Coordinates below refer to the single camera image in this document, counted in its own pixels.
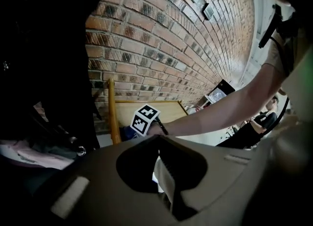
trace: dark sleeve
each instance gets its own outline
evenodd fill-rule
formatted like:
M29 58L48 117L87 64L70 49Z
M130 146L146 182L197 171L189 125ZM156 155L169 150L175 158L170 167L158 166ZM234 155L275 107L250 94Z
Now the dark sleeve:
M268 129L277 119L277 115L275 113L269 114L267 118L261 122L261 126L265 129Z

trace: brick wall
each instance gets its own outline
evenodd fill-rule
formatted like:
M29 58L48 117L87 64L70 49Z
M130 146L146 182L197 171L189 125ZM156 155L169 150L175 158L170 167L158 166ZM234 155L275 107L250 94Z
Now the brick wall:
M222 79L239 80L253 24L253 0L101 0L86 22L93 92L113 78L116 100L194 104ZM104 118L107 94L96 103Z

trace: wooden handrail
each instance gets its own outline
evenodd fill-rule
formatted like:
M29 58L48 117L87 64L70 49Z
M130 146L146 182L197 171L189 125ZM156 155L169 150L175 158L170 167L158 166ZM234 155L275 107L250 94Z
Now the wooden handrail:
M108 85L109 85L109 116L110 116L111 138L113 144L118 144L122 140L121 135L119 133L119 126L115 107L114 80L110 78L108 80Z

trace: black and white marker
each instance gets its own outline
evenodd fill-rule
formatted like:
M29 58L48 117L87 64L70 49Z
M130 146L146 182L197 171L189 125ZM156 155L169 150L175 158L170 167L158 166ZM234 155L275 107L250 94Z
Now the black and white marker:
M153 122L153 120L160 114L156 108L149 104L145 104L140 109L136 110L131 122L131 128L141 136L145 136Z

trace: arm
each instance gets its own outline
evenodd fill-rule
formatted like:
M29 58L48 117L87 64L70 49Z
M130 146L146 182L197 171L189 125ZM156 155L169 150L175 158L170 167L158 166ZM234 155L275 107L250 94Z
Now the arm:
M255 121L250 121L250 124L252 125L252 127L254 128L255 132L258 134L262 134L263 132L266 131L265 128L263 128L260 124L257 124Z
M204 110L164 124L170 135L189 136L227 128L249 119L279 90L283 74L269 64L264 64L255 78L244 88L233 92ZM149 135L163 134L158 125Z

